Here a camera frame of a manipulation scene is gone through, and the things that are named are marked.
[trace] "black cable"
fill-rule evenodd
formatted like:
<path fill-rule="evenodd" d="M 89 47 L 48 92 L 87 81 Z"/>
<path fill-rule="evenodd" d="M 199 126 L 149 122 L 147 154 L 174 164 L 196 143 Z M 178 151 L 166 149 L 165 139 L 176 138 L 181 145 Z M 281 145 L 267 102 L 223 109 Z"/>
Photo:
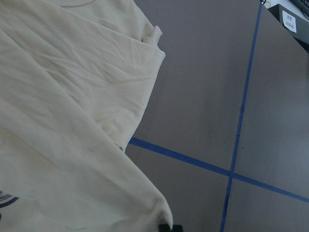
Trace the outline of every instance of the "black cable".
<path fill-rule="evenodd" d="M 309 20 L 309 18 L 307 18 L 307 16 L 305 16 L 306 13 L 303 12 L 303 9 L 300 9 L 300 11 L 301 11 L 301 13 L 303 14 L 303 16 L 304 16 L 307 20 Z"/>

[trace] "gray surface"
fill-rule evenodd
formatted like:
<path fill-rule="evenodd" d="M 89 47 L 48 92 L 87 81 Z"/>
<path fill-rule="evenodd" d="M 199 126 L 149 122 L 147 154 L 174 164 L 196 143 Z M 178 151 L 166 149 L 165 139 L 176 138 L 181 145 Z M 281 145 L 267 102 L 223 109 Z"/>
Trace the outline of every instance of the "gray surface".
<path fill-rule="evenodd" d="M 236 172 L 309 197 L 309 57 L 263 9 Z"/>
<path fill-rule="evenodd" d="M 259 1 L 135 2 L 167 56 L 134 136 L 229 169 Z"/>
<path fill-rule="evenodd" d="M 233 180 L 225 232 L 306 232 L 309 204 Z"/>
<path fill-rule="evenodd" d="M 133 145 L 126 154 L 167 199 L 185 232 L 219 232 L 227 177 Z"/>

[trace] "black object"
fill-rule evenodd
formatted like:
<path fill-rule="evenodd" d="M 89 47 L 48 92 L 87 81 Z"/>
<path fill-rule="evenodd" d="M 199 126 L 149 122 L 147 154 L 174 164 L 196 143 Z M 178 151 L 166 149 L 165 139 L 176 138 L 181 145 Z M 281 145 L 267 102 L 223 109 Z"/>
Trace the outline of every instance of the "black object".
<path fill-rule="evenodd" d="M 275 18 L 279 22 L 281 22 L 282 25 L 284 25 L 284 20 L 285 20 L 283 19 L 282 11 L 285 11 L 286 13 L 288 13 L 289 15 L 295 18 L 296 33 L 290 30 L 287 30 L 287 31 L 308 52 L 309 51 L 309 22 L 295 15 L 293 12 L 284 8 L 280 4 L 270 7 L 268 10 L 275 16 Z"/>
<path fill-rule="evenodd" d="M 309 0 L 291 0 L 302 12 L 309 15 Z"/>
<path fill-rule="evenodd" d="M 159 232 L 183 232 L 181 225 L 173 225 L 173 229 L 170 230 L 168 224 L 159 225 Z"/>

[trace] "wrinkled fabric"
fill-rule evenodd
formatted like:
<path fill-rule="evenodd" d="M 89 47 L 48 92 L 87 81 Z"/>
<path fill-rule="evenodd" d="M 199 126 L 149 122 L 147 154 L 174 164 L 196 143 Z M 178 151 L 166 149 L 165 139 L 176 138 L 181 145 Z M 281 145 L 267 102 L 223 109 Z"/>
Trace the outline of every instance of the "wrinkled fabric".
<path fill-rule="evenodd" d="M 0 1 L 1 232 L 172 225 L 124 153 L 165 57 L 161 33 L 132 0 Z"/>

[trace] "white label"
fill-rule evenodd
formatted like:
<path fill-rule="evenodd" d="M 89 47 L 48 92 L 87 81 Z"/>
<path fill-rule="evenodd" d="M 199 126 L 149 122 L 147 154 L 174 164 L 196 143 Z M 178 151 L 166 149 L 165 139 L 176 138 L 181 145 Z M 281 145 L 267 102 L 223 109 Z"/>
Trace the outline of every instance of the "white label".
<path fill-rule="evenodd" d="M 290 14 L 282 11 L 283 23 L 285 27 L 292 32 L 296 33 L 296 20 L 295 17 L 291 16 Z"/>

